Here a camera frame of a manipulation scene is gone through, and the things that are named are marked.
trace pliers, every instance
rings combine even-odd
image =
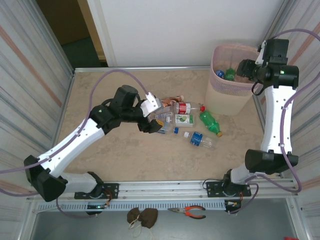
[[[202,206],[197,206],[197,205],[193,205],[193,206],[186,206],[185,208],[168,208],[169,211],[173,211],[176,213],[184,213],[186,216],[193,218],[193,219],[205,219],[206,216],[205,215],[193,215],[190,212],[188,212],[191,209],[200,209],[200,210],[206,210],[204,207]]]

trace marble surface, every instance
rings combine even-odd
[[[184,95],[186,101],[203,103],[209,71],[133,71],[159,98]],[[103,72],[77,73],[67,105],[59,140],[84,119],[89,94]],[[118,87],[131,85],[143,90],[129,76],[112,73],[105,77],[93,95],[93,106],[112,98]],[[216,149],[191,145],[182,135],[143,133],[135,123],[122,123],[105,137],[85,149],[66,169],[69,173],[93,171],[104,181],[166,181],[222,178],[231,168],[244,162],[247,149],[259,149],[263,131],[253,99],[236,116],[213,114],[223,136],[209,132],[197,116],[196,127],[181,127],[181,132],[198,131],[216,140]]]

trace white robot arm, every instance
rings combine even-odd
[[[265,92],[266,119],[260,150],[249,149],[245,155],[245,163],[227,172],[224,177],[226,188],[233,185],[233,189],[236,189],[235,185],[245,185],[246,180],[256,174],[270,175],[287,170],[288,165],[281,147],[285,148],[291,165],[298,164],[299,158],[292,155],[290,141],[292,103],[286,109],[283,144],[280,144],[282,110],[286,101],[296,93],[299,83],[298,67],[287,65],[288,45],[289,40],[286,39],[266,40],[261,45],[256,61],[247,59],[239,64],[237,75],[262,84],[261,91],[256,95]]]
[[[137,123],[139,130],[144,133],[157,132],[161,125],[155,120],[149,121],[147,116],[161,108],[162,104],[150,92],[145,96],[146,100],[141,101],[135,88],[128,85],[119,87],[114,98],[95,106],[89,118],[83,120],[58,145],[38,158],[30,155],[24,160],[24,165],[28,166],[47,159],[26,170],[28,181],[45,201],[50,202],[62,193],[90,193],[93,198],[101,194],[103,181],[94,172],[72,174],[63,171],[83,150],[119,127],[121,122]]]

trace dark doorway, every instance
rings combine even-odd
[[[108,66],[98,58],[78,0],[36,2],[74,69]]]

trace green bottle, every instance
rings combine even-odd
[[[223,135],[223,133],[220,131],[219,123],[217,123],[210,112],[204,111],[200,113],[199,117],[210,132],[215,133],[219,138]]]
[[[235,77],[236,77],[236,70],[234,70],[231,67],[226,70],[225,75],[224,75],[225,80],[234,81]]]

